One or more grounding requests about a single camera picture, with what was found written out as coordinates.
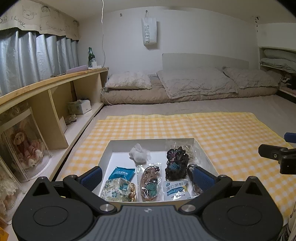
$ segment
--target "white medicine packet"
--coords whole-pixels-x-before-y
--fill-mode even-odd
[[[190,199],[191,196],[186,187],[187,180],[165,181],[163,183],[164,201]]]

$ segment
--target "yellow gingham cloth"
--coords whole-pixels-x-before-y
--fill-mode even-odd
[[[97,165],[110,140],[155,138],[195,138],[219,174],[233,180],[257,176],[288,221],[296,199],[296,176],[280,174],[278,162],[260,157],[258,147],[292,146],[252,113],[108,116],[97,121],[62,177],[81,175]]]

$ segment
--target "white cardboard box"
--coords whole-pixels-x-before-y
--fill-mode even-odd
[[[137,185],[137,167],[135,162],[130,159],[129,152],[130,150],[139,143],[142,148],[149,150],[151,155],[151,160],[149,163],[155,163],[155,162],[161,162],[161,171],[162,171],[162,184],[165,181],[165,168],[167,167],[167,151],[169,148],[166,147],[167,143],[176,141],[176,142],[182,142],[182,143],[188,143],[189,145],[192,145],[194,148],[197,148],[199,150],[198,153],[198,160],[200,161],[200,166],[207,170],[208,172],[212,173],[215,176],[218,176],[218,173],[216,169],[214,168],[213,164],[203,151],[203,149],[200,147],[199,143],[194,138],[185,138],[185,139],[138,139],[138,140],[111,140],[109,144],[107,145],[101,160],[99,162],[99,166],[103,171],[103,180],[102,182],[93,190],[93,193],[100,196],[101,191],[105,185],[105,182],[108,180],[109,176],[115,169],[115,167],[124,167],[124,168],[134,168],[135,174],[131,180],[135,185]],[[192,186],[190,183],[187,185],[189,193],[191,193]],[[175,205],[176,207],[181,206],[183,203],[188,202],[190,199],[187,200],[180,200],[180,201],[169,201],[169,202],[149,202],[149,205],[167,205],[168,203],[171,203]],[[127,203],[127,202],[110,202],[113,205],[115,205],[117,208],[120,207],[120,205],[128,205],[128,204],[136,204],[136,205],[147,205],[147,202],[133,202],[133,203]]]
[[[91,110],[91,102],[89,100],[77,100],[68,103],[69,114],[84,114]]]

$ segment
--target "bottle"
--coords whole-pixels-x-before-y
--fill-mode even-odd
[[[92,68],[92,62],[96,61],[96,57],[94,56],[91,47],[89,47],[89,67]]]

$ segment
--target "silver curtain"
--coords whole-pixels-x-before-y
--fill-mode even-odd
[[[0,31],[0,96],[78,67],[77,41],[35,31]]]

